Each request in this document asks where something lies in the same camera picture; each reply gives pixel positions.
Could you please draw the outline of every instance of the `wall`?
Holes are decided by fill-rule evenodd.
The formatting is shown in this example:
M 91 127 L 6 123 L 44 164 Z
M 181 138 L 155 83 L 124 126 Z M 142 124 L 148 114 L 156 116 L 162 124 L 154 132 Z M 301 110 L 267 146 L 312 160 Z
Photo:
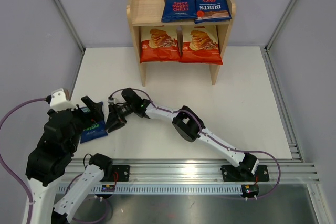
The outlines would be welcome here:
M 271 48 L 305 160 L 314 162 L 334 219 L 336 206 L 335 0 L 298 0 Z
M 61 0 L 86 47 L 131 46 L 127 0 Z M 265 45 L 289 0 L 236 0 L 230 45 Z
M 14 106 L 71 88 L 80 51 L 52 0 L 0 0 L 0 118 Z M 0 152 L 22 178 L 28 154 L 47 122 L 48 105 L 30 104 L 11 116 L 0 131 Z M 20 223 L 26 195 L 0 168 L 2 223 Z

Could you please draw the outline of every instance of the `white table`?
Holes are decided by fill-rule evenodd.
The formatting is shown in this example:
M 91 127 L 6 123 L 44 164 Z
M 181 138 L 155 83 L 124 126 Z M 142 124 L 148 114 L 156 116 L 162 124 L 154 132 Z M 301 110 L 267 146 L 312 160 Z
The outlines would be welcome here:
M 291 159 L 262 58 L 259 47 L 227 47 L 214 86 L 208 65 L 151 63 L 143 88 L 133 48 L 87 48 L 72 100 L 82 105 L 80 98 L 88 95 L 95 102 L 103 101 L 107 118 L 107 97 L 113 91 L 143 89 L 160 105 L 189 106 L 211 131 L 241 150 L 262 150 Z M 120 93 L 115 97 L 123 101 Z M 81 144 L 75 157 L 86 153 L 120 159 L 223 158 L 211 147 L 182 139 L 169 123 L 134 114 L 127 117 L 125 127 Z

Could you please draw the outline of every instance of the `reflective metal surface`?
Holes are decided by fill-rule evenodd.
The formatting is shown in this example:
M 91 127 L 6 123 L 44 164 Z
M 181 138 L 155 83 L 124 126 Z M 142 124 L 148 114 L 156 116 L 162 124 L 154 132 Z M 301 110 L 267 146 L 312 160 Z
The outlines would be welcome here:
M 261 185 L 261 194 L 270 188 Z M 114 195 L 109 202 L 108 218 L 100 223 L 318 223 L 305 185 L 280 185 L 271 196 L 248 202 L 240 196 L 212 195 Z M 82 204 L 75 217 L 94 221 L 103 212 L 104 204 L 91 200 Z

